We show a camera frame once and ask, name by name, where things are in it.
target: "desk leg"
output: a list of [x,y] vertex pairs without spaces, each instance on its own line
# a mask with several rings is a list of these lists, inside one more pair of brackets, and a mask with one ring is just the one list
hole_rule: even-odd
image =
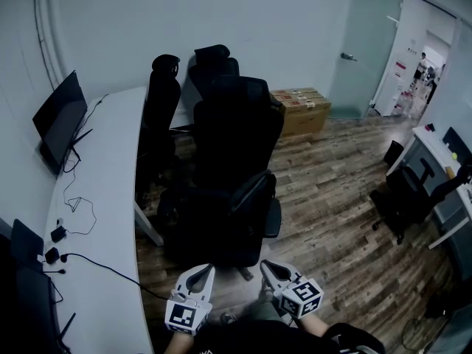
[[400,164],[400,162],[403,160],[403,157],[408,153],[410,148],[412,147],[413,143],[415,142],[416,137],[413,135],[413,137],[410,139],[408,144],[406,145],[405,149],[403,152],[400,154],[400,157],[398,157],[397,161],[393,163],[392,167],[389,169],[389,171],[386,173],[386,176],[388,176],[391,172],[393,172],[395,169],[397,169],[397,166]]
[[465,224],[468,223],[470,219],[467,217],[467,218],[464,218],[462,219],[453,229],[451,229],[450,231],[448,231],[447,233],[445,233],[443,236],[441,236],[439,239],[437,239],[436,241],[434,241],[428,248],[429,249],[433,249],[433,248],[436,248],[438,245],[440,245],[443,241],[449,239],[453,234],[455,234],[457,231],[459,231],[463,226],[465,226]]
[[149,238],[156,243],[157,246],[163,246],[164,241],[162,237],[157,231],[154,229],[148,218],[143,211],[139,208],[138,204],[133,201],[134,203],[134,221],[138,223],[138,226],[146,233]]

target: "door handle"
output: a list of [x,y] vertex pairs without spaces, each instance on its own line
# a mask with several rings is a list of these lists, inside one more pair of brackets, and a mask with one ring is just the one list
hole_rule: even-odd
[[357,59],[354,59],[354,55],[345,54],[344,52],[341,53],[341,58],[345,60],[353,60],[355,62],[357,61]]

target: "computer monitor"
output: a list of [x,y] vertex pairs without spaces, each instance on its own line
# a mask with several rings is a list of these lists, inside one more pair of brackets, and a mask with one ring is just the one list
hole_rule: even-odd
[[73,71],[51,94],[32,121],[43,142],[41,155],[54,174],[59,174],[70,144],[87,111],[87,102]]

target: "black shirt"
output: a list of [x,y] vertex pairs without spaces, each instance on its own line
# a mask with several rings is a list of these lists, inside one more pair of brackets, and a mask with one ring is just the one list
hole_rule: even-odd
[[282,322],[260,320],[206,326],[195,337],[191,353],[323,353],[339,354],[331,339],[319,338]]

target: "wooden floor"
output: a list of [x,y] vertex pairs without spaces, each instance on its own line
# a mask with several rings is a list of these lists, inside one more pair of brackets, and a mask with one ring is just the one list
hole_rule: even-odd
[[[401,246],[381,225],[369,199],[385,182],[382,158],[392,140],[406,144],[416,124],[403,118],[370,116],[363,121],[328,120],[319,134],[278,141],[269,168],[277,177],[282,227],[275,240],[264,243],[261,259],[291,263],[323,288],[325,299],[317,315],[329,324],[348,322],[380,339],[388,353],[407,353],[400,341],[405,324],[420,318],[428,298],[454,283],[445,250],[429,251],[438,237],[431,221],[414,226]],[[183,163],[191,163],[192,139],[177,139]],[[162,188],[148,196],[146,215],[152,218]],[[139,278],[154,292],[168,296],[183,271],[164,257],[145,236],[136,235]],[[218,269],[213,288],[212,319],[222,312],[239,314],[257,299],[258,266],[245,281],[235,269]],[[163,325],[165,302],[142,293],[147,325],[156,353],[169,337]],[[426,320],[407,346],[431,341],[444,320]]]

